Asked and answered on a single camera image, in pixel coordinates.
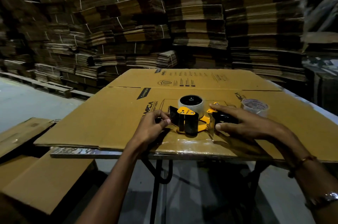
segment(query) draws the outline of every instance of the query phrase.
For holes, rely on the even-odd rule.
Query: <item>tape roll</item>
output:
[[[244,99],[242,100],[242,108],[251,113],[257,114],[262,117],[268,116],[269,106],[268,104],[256,100],[256,99]]]
[[[186,95],[179,99],[179,108],[187,107],[198,114],[198,118],[204,116],[203,99],[197,95]]]

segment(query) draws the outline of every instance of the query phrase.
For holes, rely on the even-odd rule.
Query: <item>concrete floor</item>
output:
[[[82,103],[0,78],[0,132],[30,117],[62,119]],[[98,159],[97,165],[109,173],[115,162]],[[248,173],[254,164],[174,161],[171,182],[160,185],[155,223],[234,223],[231,195],[247,198],[240,174]],[[219,172],[219,167],[215,170],[216,165],[224,171]],[[119,223],[149,223],[153,183],[154,177],[138,161]],[[74,223],[96,190],[93,187],[87,193],[64,223]],[[314,224],[300,188],[285,170],[270,166],[262,173],[255,201],[253,223]]]

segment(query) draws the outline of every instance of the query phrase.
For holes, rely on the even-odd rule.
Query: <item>wristwatch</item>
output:
[[[325,194],[324,196],[307,199],[305,205],[310,210],[320,209],[335,201],[338,201],[338,193],[330,192],[330,193]]]

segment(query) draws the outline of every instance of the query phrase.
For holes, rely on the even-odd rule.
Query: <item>hand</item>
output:
[[[230,114],[239,120],[239,124],[216,124],[215,129],[218,131],[227,132],[232,137],[240,137],[248,140],[268,140],[274,144],[283,155],[286,154],[285,149],[288,151],[291,150],[297,158],[309,155],[297,136],[280,123],[241,108],[225,107],[214,104],[210,104],[210,107]]]
[[[156,124],[155,119],[161,117],[162,120]],[[155,141],[163,128],[171,123],[169,114],[162,110],[155,110],[144,115],[132,137],[128,146],[135,146],[139,149],[139,153],[144,152],[148,145]]]

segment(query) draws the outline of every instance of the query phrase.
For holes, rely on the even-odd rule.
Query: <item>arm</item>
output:
[[[155,123],[157,117],[162,118],[158,124]],[[135,134],[126,145],[111,173],[76,224],[117,223],[137,158],[168,124],[170,124],[170,119],[161,110],[149,112],[141,119]]]
[[[295,167],[302,159],[311,156],[296,135],[282,124],[242,109],[213,104],[210,106],[239,120],[239,124],[216,124],[216,130],[246,140],[268,140],[281,152],[290,167]],[[294,174],[307,200],[322,197],[330,192],[338,193],[338,180],[317,160],[303,162]],[[311,213],[317,224],[338,223],[338,201],[320,209],[311,209]]]

